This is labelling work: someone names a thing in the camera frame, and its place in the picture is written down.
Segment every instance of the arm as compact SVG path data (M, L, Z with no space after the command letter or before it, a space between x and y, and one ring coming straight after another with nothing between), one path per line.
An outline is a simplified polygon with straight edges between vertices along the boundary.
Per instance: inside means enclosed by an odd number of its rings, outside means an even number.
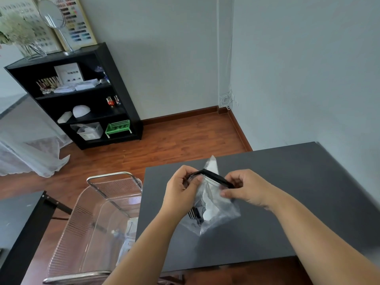
M295 198L251 170L229 173L237 189L221 192L272 211L316 285L380 284L380 270L347 244Z
M161 210L103 285L157 283L170 239L179 221L193 206L201 183L201 176L194 178L185 190L183 179L194 172L197 169L189 166L177 170L168 182Z

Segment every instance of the person's left hand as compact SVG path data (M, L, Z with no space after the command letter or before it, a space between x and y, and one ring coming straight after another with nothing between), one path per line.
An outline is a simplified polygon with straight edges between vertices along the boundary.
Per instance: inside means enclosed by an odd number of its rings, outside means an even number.
M187 188L183 182L186 177L198 170L182 165L168 181L160 212L179 222L192 208L202 176L193 178Z

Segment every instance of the black bookshelf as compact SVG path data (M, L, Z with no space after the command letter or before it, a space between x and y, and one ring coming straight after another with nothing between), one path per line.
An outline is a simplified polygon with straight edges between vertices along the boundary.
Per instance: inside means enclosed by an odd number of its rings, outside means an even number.
M50 93L43 95L36 81L56 76L54 66L78 63L84 80L102 79L103 73L95 72L97 66L103 67L109 83L99 84L95 88L69 93ZM115 62L106 43L84 47L76 53L65 56L62 52L49 54L47 57L28 61L21 59L5 67L9 74L25 89L36 103L55 122L66 111L72 111L76 105L87 105L91 112L80 118L72 116L66 123L58 124L80 149L96 147L111 143L141 140L143 124L132 103ZM121 105L107 104L108 96L117 95ZM110 135L103 133L100 139L85 141L71 127L73 124L99 122L106 131L108 123L129 119L131 131Z

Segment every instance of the hand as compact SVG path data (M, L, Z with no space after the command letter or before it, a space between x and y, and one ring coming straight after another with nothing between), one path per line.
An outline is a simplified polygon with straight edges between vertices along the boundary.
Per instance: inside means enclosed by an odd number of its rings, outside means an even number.
M160 212L180 221L194 205L195 194L202 182L202 176L193 178L187 188L183 182L188 175L198 170L182 165L168 181Z
M278 198L286 194L249 169L230 172L225 179L234 184L235 189L222 190L222 197L242 199L266 209L272 209Z

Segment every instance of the person's right hand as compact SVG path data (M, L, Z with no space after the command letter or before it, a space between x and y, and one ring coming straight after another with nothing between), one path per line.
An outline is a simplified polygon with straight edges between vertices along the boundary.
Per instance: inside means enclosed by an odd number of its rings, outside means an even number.
M222 197L242 199L266 209L271 209L278 198L286 194L249 169L232 171L225 179L234 184L235 188L222 190Z

